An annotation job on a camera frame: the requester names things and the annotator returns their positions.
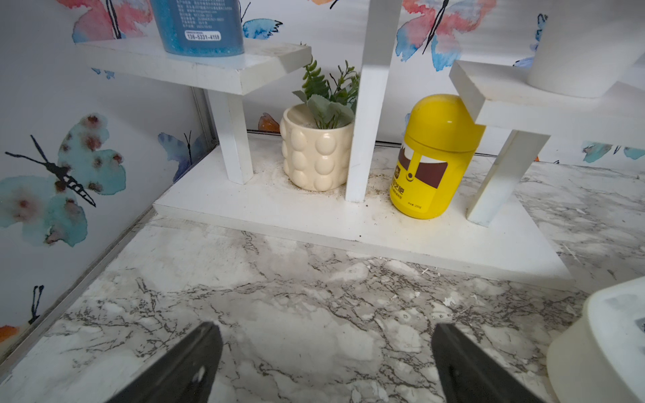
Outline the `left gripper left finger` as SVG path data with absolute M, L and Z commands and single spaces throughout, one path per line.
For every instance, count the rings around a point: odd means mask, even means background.
M 203 322 L 112 402 L 207 402 L 223 352 L 219 327 Z

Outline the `white plastic storage box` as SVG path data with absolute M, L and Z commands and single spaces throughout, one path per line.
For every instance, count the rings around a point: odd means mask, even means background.
M 550 344 L 547 370 L 560 402 L 643 402 L 643 277 L 590 295 Z

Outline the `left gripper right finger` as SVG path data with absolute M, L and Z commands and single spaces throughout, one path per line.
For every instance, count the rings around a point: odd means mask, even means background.
M 437 324 L 431 346 L 446 401 L 541 401 L 455 325 Z

